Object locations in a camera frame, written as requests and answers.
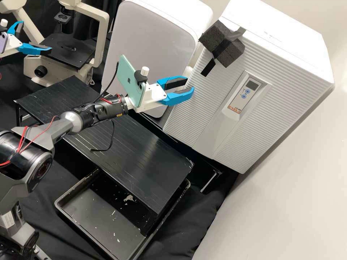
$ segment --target control panel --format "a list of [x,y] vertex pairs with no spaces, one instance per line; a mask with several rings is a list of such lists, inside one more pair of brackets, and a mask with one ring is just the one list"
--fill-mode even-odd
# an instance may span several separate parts
[[240,114],[242,109],[245,108],[247,103],[251,100],[261,85],[261,82],[249,77],[237,95],[234,97],[228,108],[237,114]]

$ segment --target paint splatter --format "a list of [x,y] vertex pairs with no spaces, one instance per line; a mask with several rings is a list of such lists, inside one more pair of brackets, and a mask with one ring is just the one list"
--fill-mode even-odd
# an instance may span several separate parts
[[132,195],[128,195],[123,201],[126,202],[128,200],[134,201],[134,197]]

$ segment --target white appliance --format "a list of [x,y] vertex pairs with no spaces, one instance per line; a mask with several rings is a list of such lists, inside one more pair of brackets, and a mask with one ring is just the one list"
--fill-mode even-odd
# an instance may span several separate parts
[[259,0],[232,0],[219,19],[244,53],[225,68],[200,73],[204,48],[164,131],[199,153],[245,173],[320,97],[334,79],[322,35]]
[[[182,75],[211,23],[213,12],[199,0],[126,0],[119,5],[106,59],[102,86],[106,88],[124,54],[135,69],[150,68],[148,82]],[[126,94],[114,80],[109,93]],[[161,117],[166,107],[147,111]]]

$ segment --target mint green iphone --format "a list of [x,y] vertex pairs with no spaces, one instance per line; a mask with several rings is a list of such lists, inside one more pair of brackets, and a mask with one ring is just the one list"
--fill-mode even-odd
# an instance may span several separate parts
[[140,83],[138,85],[134,73],[135,69],[127,58],[124,55],[120,56],[117,78],[127,92],[133,105],[139,107],[145,94],[146,84]]

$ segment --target black platform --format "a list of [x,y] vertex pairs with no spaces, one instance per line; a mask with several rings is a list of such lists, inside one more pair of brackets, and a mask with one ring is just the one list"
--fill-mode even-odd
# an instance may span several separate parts
[[69,34],[54,33],[44,39],[41,44],[52,47],[51,53],[43,52],[43,55],[80,69],[93,58],[96,42],[92,39],[77,40]]
[[[97,95],[89,86],[71,77],[18,99],[16,103],[39,122],[47,123],[54,115],[91,101]],[[116,132],[113,146],[107,152],[90,153],[89,150],[109,145],[112,124],[108,121],[64,139],[160,214],[193,165],[131,117],[113,120]]]

